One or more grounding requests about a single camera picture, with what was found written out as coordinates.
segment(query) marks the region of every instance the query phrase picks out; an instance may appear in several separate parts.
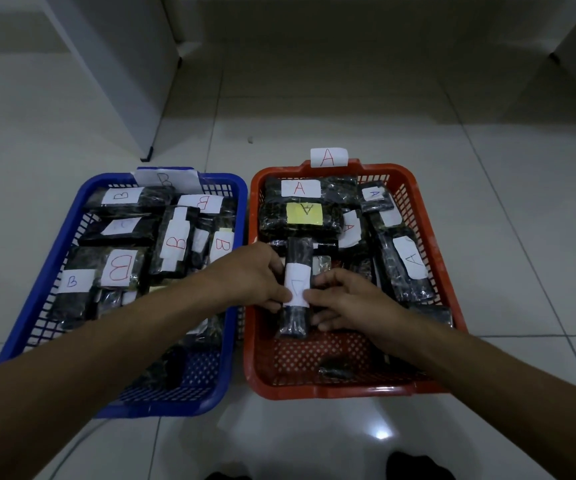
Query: red plastic basket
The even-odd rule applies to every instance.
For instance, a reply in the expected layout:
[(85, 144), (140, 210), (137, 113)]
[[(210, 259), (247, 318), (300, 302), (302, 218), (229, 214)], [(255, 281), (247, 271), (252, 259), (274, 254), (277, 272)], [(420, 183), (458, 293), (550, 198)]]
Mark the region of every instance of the red plastic basket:
[[(263, 169), (252, 179), (248, 242), (257, 239), (257, 213), (264, 201), (263, 188), (267, 177), (294, 179), (331, 175), (356, 175), (360, 182), (386, 182), (405, 224), (417, 235), (419, 252), (429, 267), (428, 275), (437, 292), (433, 303), (449, 306), (455, 327), (467, 331), (418, 185), (412, 173), (402, 166), (361, 165), (359, 160), (351, 159), (346, 167), (312, 168), (309, 161), (305, 161), (299, 167)], [(306, 340), (278, 340), (275, 339), (276, 330), (276, 318), (257, 307), (246, 308), (244, 370), (250, 387), (266, 399), (334, 399), (445, 392), (425, 373), (415, 371), (405, 363), (388, 366), (383, 354), (361, 333), (313, 330)], [(356, 371), (354, 379), (340, 381), (320, 376), (317, 365), (329, 355), (348, 355)]]

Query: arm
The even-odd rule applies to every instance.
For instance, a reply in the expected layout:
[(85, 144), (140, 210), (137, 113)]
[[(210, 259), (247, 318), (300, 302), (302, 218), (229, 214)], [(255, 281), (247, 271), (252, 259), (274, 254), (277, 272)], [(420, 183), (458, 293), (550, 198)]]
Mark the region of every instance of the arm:
[(0, 478), (33, 478), (100, 408), (200, 321), (232, 305), (277, 311), (290, 292), (267, 244), (0, 364)]
[(576, 479), (576, 386), (399, 306), (361, 276), (333, 269), (304, 292), (327, 310), (320, 330), (363, 331), (384, 352), (427, 371), (559, 479)]

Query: person's left hand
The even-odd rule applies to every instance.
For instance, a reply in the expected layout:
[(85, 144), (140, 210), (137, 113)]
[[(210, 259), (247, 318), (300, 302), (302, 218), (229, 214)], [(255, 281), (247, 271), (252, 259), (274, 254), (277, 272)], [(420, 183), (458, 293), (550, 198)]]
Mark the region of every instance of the person's left hand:
[(283, 272), (281, 258), (265, 242), (242, 246), (202, 271), (219, 283), (230, 306), (260, 305), (272, 313), (292, 299), (290, 290), (277, 282)]

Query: forearm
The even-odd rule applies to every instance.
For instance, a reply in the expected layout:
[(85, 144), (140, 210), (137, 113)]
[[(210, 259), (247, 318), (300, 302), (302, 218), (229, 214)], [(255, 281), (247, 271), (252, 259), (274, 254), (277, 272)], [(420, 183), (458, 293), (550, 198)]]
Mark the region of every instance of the forearm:
[(405, 318), (392, 353), (427, 371), (552, 475), (576, 479), (576, 386), (471, 335)]
[(197, 273), (0, 365), (0, 476), (32, 477), (148, 365), (229, 303)]

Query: yellow paper label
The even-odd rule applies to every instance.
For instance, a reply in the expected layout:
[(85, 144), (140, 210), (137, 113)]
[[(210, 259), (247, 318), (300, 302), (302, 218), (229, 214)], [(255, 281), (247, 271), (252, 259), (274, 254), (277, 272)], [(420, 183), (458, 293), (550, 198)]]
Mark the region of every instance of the yellow paper label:
[(320, 203), (290, 202), (286, 204), (286, 214), (288, 224), (324, 225), (324, 212)]

